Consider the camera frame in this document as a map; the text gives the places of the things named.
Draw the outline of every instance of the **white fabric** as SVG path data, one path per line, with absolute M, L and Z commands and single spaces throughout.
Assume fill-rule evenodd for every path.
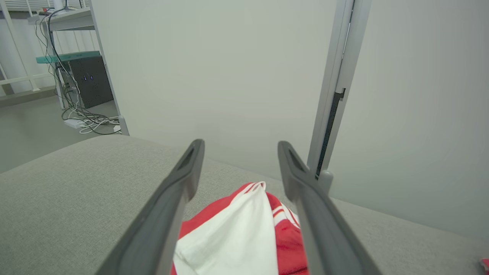
M 265 183 L 254 184 L 246 191 L 178 240 L 174 255 L 178 275 L 278 274 L 275 229 Z

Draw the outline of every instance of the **cable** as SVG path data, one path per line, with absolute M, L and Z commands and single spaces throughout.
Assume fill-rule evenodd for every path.
M 77 89 L 77 101 L 76 103 L 73 102 L 72 98 L 71 98 L 71 95 L 69 94 L 70 92 L 74 92 L 73 90 L 71 91 L 68 91 L 68 88 L 69 88 L 69 83 L 65 83 L 61 89 L 62 89 L 62 98 L 65 99 L 67 102 L 68 102 L 68 109 L 64 110 L 63 113 L 61 114 L 61 118 L 63 120 L 66 120 L 66 119 L 70 119 L 71 118 L 71 115 L 73 113 L 76 113 L 77 115 L 83 117 L 82 119 L 80 118 L 77 118 L 77 117 L 74 117 L 72 119 L 77 119 L 77 120 L 81 120 L 85 123 L 85 125 L 83 125 L 83 129 L 80 130 L 80 133 L 81 134 L 88 134 L 88 133 L 91 133 L 91 132 L 94 132 L 96 134 L 99 134 L 99 135 L 113 135 L 113 134 L 116 134 L 116 133 L 120 133 L 121 130 L 119 131 L 116 131 L 114 133 L 109 133 L 109 134 L 103 134 L 103 133 L 100 133 L 100 132 L 97 132 L 96 129 L 100 126 L 100 125 L 119 125 L 119 118 L 117 116 L 114 116 L 114 117 L 107 117 L 106 115 L 100 115 L 100 114 L 93 114 L 92 112 L 88 111 L 87 109 L 83 108 L 80 104 L 80 99 L 81 99 L 81 95 L 80 95 L 80 88 L 78 87 L 78 82 L 75 80 L 75 78 L 73 77 L 73 75 L 71 75 L 71 73 L 66 70 L 66 68 L 63 66 L 63 63 L 61 62 L 61 58 L 56 50 L 56 47 L 54 45 L 54 40 L 53 40 L 53 36 L 51 36 L 51 17 L 54 16 L 54 14 L 56 14 L 57 12 L 59 11 L 62 11 L 64 9 L 67 8 L 67 0 L 65 0 L 65 6 L 64 8 L 62 9 L 59 9 L 59 10 L 56 10 L 54 11 L 53 13 L 51 13 L 48 17 L 47 17 L 47 29 L 48 29 L 48 35 L 49 35 L 49 40 L 51 41 L 51 46 L 53 48 L 53 52 L 54 54 L 56 54 L 56 57 L 58 58 L 58 63 L 60 64 L 60 68 L 62 68 L 68 76 L 70 76 L 70 78 L 73 80 L 73 82 L 75 83 L 75 86 L 76 86 L 76 89 Z M 59 79 L 59 77 L 57 77 L 57 73 L 56 73 L 56 69 L 57 67 L 55 68 L 51 63 L 51 68 L 53 68 L 54 70 L 54 73 L 53 76 L 54 76 L 54 79 L 56 81 L 56 78 Z M 71 112 L 69 113 L 68 115 L 68 118 L 64 118 L 64 115 L 66 114 L 66 112 L 68 110 L 71 110 Z

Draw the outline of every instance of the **gray metal frame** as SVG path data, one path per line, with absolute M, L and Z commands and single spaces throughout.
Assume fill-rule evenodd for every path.
M 307 159 L 307 166 L 314 171 L 319 163 L 319 154 L 321 153 L 326 124 L 328 123 L 331 103 L 333 101 L 333 91 L 335 90 L 336 82 L 338 81 L 341 58 L 346 44 L 348 24 L 350 22 L 353 2 L 354 0 L 336 1 L 336 11 L 334 14 L 326 67 L 324 69 L 323 85 L 321 87 L 321 95 L 319 96 L 316 121 L 312 131 L 311 146 L 309 148 L 309 156 Z
M 316 170 L 320 162 L 320 154 L 334 93 L 344 92 L 344 97 L 336 110 L 333 128 L 322 162 L 321 169 L 326 170 L 328 168 L 341 118 L 345 110 L 345 103 L 350 92 L 356 62 L 360 54 L 371 4 L 372 0 L 337 0 L 323 86 L 307 161 L 307 166 L 311 170 Z
M 104 61 L 105 71 L 107 72 L 107 77 L 109 79 L 109 84 L 110 84 L 111 90 L 112 90 L 112 96 L 114 97 L 114 103 L 115 103 L 115 107 L 117 109 L 117 115 L 119 116 L 119 124 L 121 126 L 121 133 L 125 136 L 129 136 L 129 130 L 127 129 L 126 120 L 123 116 L 121 116 L 121 111 L 119 110 L 119 104 L 117 103 L 117 98 L 116 98 L 115 92 L 114 92 L 114 85 L 112 84 L 111 73 L 109 71 L 109 68 L 107 67 L 107 60 L 105 59 L 104 47 L 102 46 L 102 42 L 100 41 L 100 35 L 98 32 L 98 26 L 97 26 L 97 19 L 95 16 L 95 11 L 93 9 L 92 0 L 89 0 L 89 4 L 90 4 L 91 16 L 92 16 L 92 20 L 93 20 L 93 26 L 95 27 L 95 33 L 97 34 L 98 45 L 100 46 L 100 54 L 102 55 L 102 60 Z

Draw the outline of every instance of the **sofa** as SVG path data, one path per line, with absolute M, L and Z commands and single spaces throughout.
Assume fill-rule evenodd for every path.
M 183 152 L 102 136 L 0 174 L 0 274 L 94 274 Z M 280 181 L 204 159 L 184 220 L 257 181 L 295 210 Z M 484 274 L 487 243 L 333 202 L 383 274 Z

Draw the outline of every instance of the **metal shelf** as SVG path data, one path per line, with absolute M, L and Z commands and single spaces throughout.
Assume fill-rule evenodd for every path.
M 34 25 L 44 18 L 44 15 L 36 15 L 27 18 L 29 25 Z M 90 7 L 73 10 L 51 18 L 51 31 L 62 30 L 94 30 L 93 18 Z

